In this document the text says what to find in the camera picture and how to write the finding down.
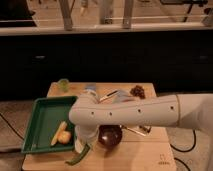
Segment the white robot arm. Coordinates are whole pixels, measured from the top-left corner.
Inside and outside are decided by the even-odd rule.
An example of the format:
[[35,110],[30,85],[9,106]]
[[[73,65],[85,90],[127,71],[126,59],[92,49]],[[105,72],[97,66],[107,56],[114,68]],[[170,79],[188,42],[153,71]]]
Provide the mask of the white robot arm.
[[195,129],[213,139],[213,94],[176,94],[104,104],[82,94],[69,112],[76,134],[88,141],[99,125],[144,125]]

